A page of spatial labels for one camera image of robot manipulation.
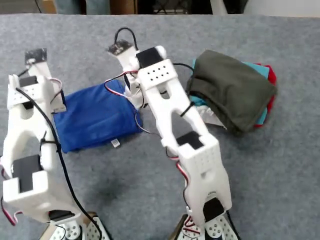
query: cable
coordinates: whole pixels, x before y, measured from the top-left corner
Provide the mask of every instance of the cable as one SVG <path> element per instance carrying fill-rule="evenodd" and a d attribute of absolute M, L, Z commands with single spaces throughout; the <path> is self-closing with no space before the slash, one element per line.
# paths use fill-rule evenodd
<path fill-rule="evenodd" d="M 51 103 L 55 100 L 55 98 L 56 98 L 59 94 L 61 94 L 61 92 L 62 92 L 62 82 L 61 82 L 61 80 L 58 79 L 58 78 L 50 78 L 49 80 L 50 80 L 50 81 L 55 81 L 55 82 L 59 83 L 59 91 L 53 96 L 53 98 L 52 98 L 52 100 L 51 100 L 51 102 L 50 102 L 50 104 L 51 104 Z"/>
<path fill-rule="evenodd" d="M 185 63 L 181 63 L 181 62 L 174 62 L 173 63 L 174 66 L 183 66 L 183 67 L 186 67 L 188 69 L 190 69 L 192 71 L 192 73 L 195 72 L 194 68 L 188 64 L 185 64 Z"/>
<path fill-rule="evenodd" d="M 115 76 L 115 77 L 113 77 L 113 78 L 107 79 L 107 80 L 104 81 L 104 88 L 105 88 L 106 90 L 108 90 L 110 93 L 115 94 L 115 95 L 118 95 L 118 96 L 122 96 L 122 97 L 124 97 L 124 98 L 126 98 L 126 99 L 133 98 L 133 97 L 135 97 L 135 96 L 141 91 L 140 88 L 139 88 L 139 90 L 138 90 L 134 95 L 132 95 L 132 96 L 126 96 L 126 95 L 124 95 L 124 94 L 122 94 L 122 93 L 120 93 L 120 92 L 114 91 L 114 90 L 112 90 L 111 88 L 109 88 L 109 87 L 107 86 L 107 83 L 110 82 L 110 81 L 112 81 L 112 80 L 115 80 L 115 79 L 117 79 L 117 78 L 119 78 L 119 77 L 125 76 L 126 74 L 132 74 L 132 73 L 133 73 L 133 74 L 136 74 L 137 72 L 138 72 L 138 71 L 124 71 L 123 73 L 119 74 L 118 76 Z"/>
<path fill-rule="evenodd" d="M 39 13 L 42 14 L 42 11 L 41 11 L 41 8 L 39 7 L 39 4 L 38 4 L 38 1 L 37 0 L 34 0 L 35 4 L 36 4 L 36 7 L 38 8 L 39 10 Z"/>
<path fill-rule="evenodd" d="M 64 239 L 65 239 L 65 236 L 66 236 L 67 230 L 66 230 L 63 226 L 59 226 L 59 225 L 55 225 L 55 226 L 64 230 L 64 235 L 63 235 L 63 237 L 60 239 L 60 240 L 64 240 Z"/>
<path fill-rule="evenodd" d="M 19 214 L 23 214 L 22 211 L 16 211 L 14 214 L 13 214 L 13 217 L 11 216 L 11 214 L 5 209 L 5 206 L 4 206 L 4 196 L 1 197 L 1 200 L 0 200 L 0 204 L 1 204 L 1 210 L 3 212 L 3 214 L 5 215 L 5 217 L 8 219 L 8 221 L 11 223 L 12 226 L 16 226 L 16 224 L 18 223 L 18 218 L 17 218 L 17 215 Z"/>
<path fill-rule="evenodd" d="M 52 135 L 53 135 L 53 138 L 54 138 L 54 141 L 55 141 L 55 145 L 56 145 L 56 148 L 57 148 L 57 153 L 59 155 L 59 159 L 60 159 L 60 162 L 61 162 L 61 165 L 62 165 L 62 168 L 63 168 L 63 173 L 64 173 L 64 177 L 65 177 L 65 180 L 66 180 L 66 183 L 69 187 L 69 190 L 70 190 L 70 193 L 72 195 L 72 198 L 74 200 L 74 202 L 76 203 L 76 205 L 79 207 L 79 209 L 81 210 L 81 212 L 83 212 L 83 214 L 93 223 L 93 225 L 96 227 L 96 229 L 98 230 L 99 232 L 99 240 L 102 240 L 102 232 L 97 224 L 97 222 L 87 213 L 87 211 L 82 207 L 81 203 L 79 202 L 79 200 L 77 199 L 77 196 L 74 192 L 74 189 L 72 187 L 72 184 L 71 184 L 71 181 L 70 181 L 70 178 L 69 178 L 69 175 L 68 175 L 68 171 L 67 171 L 67 167 L 66 167 L 66 163 L 65 163 L 65 160 L 64 160 L 64 157 L 62 155 L 62 152 L 61 152 L 61 145 L 59 143 L 59 140 L 58 140 L 58 136 L 57 136 L 57 133 L 55 131 L 55 128 L 53 126 L 53 124 L 51 123 L 50 119 L 48 118 L 48 116 L 44 113 L 44 111 L 42 111 L 42 109 L 39 107 L 39 105 L 35 102 L 35 100 L 33 100 L 28 94 L 26 94 L 23 90 L 21 90 L 20 88 L 16 88 L 16 91 L 20 94 L 22 94 L 24 97 L 26 97 L 31 103 L 32 105 L 41 113 L 41 115 L 44 117 L 45 121 L 47 122 L 47 124 L 49 125 L 51 131 L 52 131 Z"/>
<path fill-rule="evenodd" d="M 125 27 L 121 27 L 118 31 L 116 31 L 116 33 L 114 35 L 114 44 L 117 45 L 118 35 L 122 30 L 128 30 L 132 34 L 133 41 L 134 41 L 134 47 L 138 51 L 139 48 L 138 48 L 138 44 L 137 44 L 136 35 L 135 35 L 134 31 L 132 31 L 130 28 L 128 28 L 126 26 Z"/>
<path fill-rule="evenodd" d="M 168 147 L 167 147 L 167 146 L 165 147 L 165 155 L 166 155 L 169 159 L 171 159 L 171 160 L 174 160 L 174 161 L 179 160 L 179 156 L 170 156 L 170 155 L 169 155 L 169 153 L 168 153 Z"/>
<path fill-rule="evenodd" d="M 229 222 L 230 222 L 230 225 L 232 227 L 232 230 L 234 231 L 234 234 L 236 235 L 236 237 L 238 238 L 238 240 L 241 240 L 241 237 L 239 236 L 239 233 L 234 225 L 234 222 L 232 221 L 231 219 L 231 216 L 230 216 L 230 212 L 229 210 L 226 211 L 226 215 L 228 216 L 228 219 L 229 219 Z"/>

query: gray carpet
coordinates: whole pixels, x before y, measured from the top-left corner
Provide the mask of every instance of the gray carpet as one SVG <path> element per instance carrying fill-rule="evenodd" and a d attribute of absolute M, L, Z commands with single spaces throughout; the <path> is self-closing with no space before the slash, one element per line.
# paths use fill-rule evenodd
<path fill-rule="evenodd" d="M 320 18 L 24 14 L 0 16 L 0 26 L 0 143 L 7 133 L 7 75 L 24 68 L 25 49 L 48 49 L 50 70 L 67 94 L 121 71 L 106 47 L 122 26 L 134 29 L 140 49 L 163 45 L 175 62 L 191 64 L 212 49 L 272 65 L 278 96 L 265 127 L 237 138 L 209 126 L 229 174 L 230 212 L 243 240 L 319 239 Z M 189 71 L 178 73 L 185 85 Z M 142 117 L 155 131 L 149 108 Z M 65 155 L 75 192 L 115 240 L 165 240 L 185 213 L 183 178 L 156 136 L 120 141 L 118 149 L 108 144 Z M 0 239 L 35 240 L 45 228 L 19 219 L 14 228 L 0 214 Z"/>

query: label tag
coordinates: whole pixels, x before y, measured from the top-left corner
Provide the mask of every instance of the label tag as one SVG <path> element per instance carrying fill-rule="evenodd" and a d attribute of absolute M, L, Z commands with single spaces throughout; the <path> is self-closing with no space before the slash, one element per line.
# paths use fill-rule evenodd
<path fill-rule="evenodd" d="M 113 140 L 111 141 L 111 143 L 112 143 L 112 145 L 113 145 L 114 148 L 117 148 L 117 147 L 120 146 L 120 142 L 119 142 L 119 140 L 118 140 L 117 138 L 116 138 L 116 139 L 113 139 Z"/>

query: blue pouch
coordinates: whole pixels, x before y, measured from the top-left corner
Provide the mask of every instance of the blue pouch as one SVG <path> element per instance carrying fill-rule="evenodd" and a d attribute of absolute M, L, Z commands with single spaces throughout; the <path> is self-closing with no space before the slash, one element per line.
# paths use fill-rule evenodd
<path fill-rule="evenodd" d="M 119 93 L 124 92 L 117 80 L 107 85 Z M 74 92 L 66 96 L 65 101 L 67 111 L 54 115 L 64 153 L 100 146 L 141 132 L 135 122 L 135 107 L 126 98 L 107 91 L 104 84 Z M 142 126 L 139 113 L 137 121 Z"/>

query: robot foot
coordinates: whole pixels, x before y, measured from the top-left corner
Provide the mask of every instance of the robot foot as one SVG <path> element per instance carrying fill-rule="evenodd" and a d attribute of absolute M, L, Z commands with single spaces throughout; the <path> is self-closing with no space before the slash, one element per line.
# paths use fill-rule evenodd
<path fill-rule="evenodd" d="M 188 215 L 183 215 L 169 240 L 238 240 L 226 218 L 221 215 L 205 223 L 204 232 L 194 225 Z"/>
<path fill-rule="evenodd" d="M 102 232 L 101 240 L 110 240 L 109 235 L 107 234 L 107 231 L 100 221 L 99 217 L 97 215 L 94 215 L 93 220 L 96 221 Z M 97 231 L 97 228 L 94 226 L 94 224 L 89 220 L 87 220 L 87 222 L 85 222 L 85 225 L 83 225 L 83 228 L 85 229 L 80 228 L 80 232 L 77 232 L 75 230 L 76 227 L 73 228 L 70 225 L 66 227 L 64 224 L 61 224 L 59 226 L 60 227 L 49 226 L 43 233 L 40 240 L 99 240 L 99 232 Z"/>

